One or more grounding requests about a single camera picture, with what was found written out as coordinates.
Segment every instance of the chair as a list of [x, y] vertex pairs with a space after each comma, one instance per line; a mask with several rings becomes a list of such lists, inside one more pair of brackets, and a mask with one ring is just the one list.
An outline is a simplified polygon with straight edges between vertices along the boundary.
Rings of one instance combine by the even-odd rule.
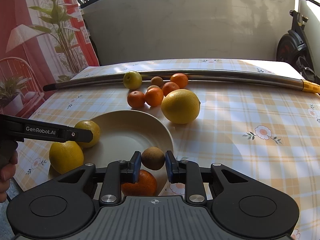
[[34, 111], [45, 102], [44, 92], [34, 71], [22, 58], [7, 57], [0, 59], [0, 78], [7, 80], [11, 76], [30, 78], [30, 80], [25, 83], [27, 88], [22, 90], [23, 96], [21, 100], [23, 108], [15, 114], [15, 116], [18, 117], [29, 118]]

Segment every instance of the yellow tape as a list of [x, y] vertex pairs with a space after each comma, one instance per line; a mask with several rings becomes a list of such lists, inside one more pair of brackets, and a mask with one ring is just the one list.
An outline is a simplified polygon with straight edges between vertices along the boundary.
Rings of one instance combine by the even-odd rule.
[[320, 86], [307, 80], [303, 81], [303, 92], [320, 93]]

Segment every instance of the finger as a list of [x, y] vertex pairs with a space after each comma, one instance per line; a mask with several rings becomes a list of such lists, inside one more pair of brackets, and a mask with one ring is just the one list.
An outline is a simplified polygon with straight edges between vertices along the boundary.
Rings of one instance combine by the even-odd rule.
[[9, 187], [10, 187], [10, 180], [7, 180], [5, 182], [0, 182], [0, 193], [6, 192]]
[[5, 192], [0, 193], [0, 203], [5, 202], [6, 199], [7, 199], [7, 193], [5, 193]]
[[12, 155], [10, 159], [11, 164], [18, 164], [18, 153], [17, 151], [14, 151], [14, 154]]
[[8, 179], [11, 179], [15, 173], [16, 173], [16, 165], [9, 163], [1, 169], [0, 179], [2, 182], [7, 181]]

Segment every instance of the plate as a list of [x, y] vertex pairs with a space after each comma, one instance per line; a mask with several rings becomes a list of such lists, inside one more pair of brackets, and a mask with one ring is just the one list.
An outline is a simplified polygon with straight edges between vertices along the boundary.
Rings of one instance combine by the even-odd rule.
[[[154, 116], [136, 110], [121, 110], [99, 115], [91, 119], [100, 126], [99, 142], [84, 149], [84, 163], [94, 163], [97, 168], [109, 163], [129, 161], [135, 151], [141, 153], [149, 147], [158, 147], [164, 153], [173, 151], [173, 139], [169, 130]], [[141, 164], [141, 169], [149, 171], [157, 180], [156, 195], [161, 195], [168, 185], [165, 165], [158, 171], [150, 170]], [[49, 179], [59, 174], [50, 167]], [[102, 183], [94, 199], [99, 198]]]

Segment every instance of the tablecloth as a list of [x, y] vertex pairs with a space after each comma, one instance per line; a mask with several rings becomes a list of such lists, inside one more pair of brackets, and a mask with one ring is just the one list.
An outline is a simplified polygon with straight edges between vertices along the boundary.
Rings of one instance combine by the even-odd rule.
[[[281, 62], [231, 59], [175, 59], [88, 67], [75, 78], [129, 70], [208, 68], [242, 70], [302, 79]], [[145, 92], [150, 83], [144, 83]], [[231, 82], [190, 82], [201, 102], [198, 118], [186, 125], [170, 123], [159, 107], [145, 111], [169, 129], [177, 159], [202, 167], [222, 163], [290, 195], [300, 208], [292, 238], [320, 239], [320, 96], [295, 90]], [[73, 126], [79, 120], [131, 109], [123, 84], [57, 91], [31, 119]], [[19, 143], [15, 179], [23, 190], [48, 179], [50, 142]], [[210, 191], [206, 185], [208, 198]], [[165, 193], [184, 194], [183, 184]]]

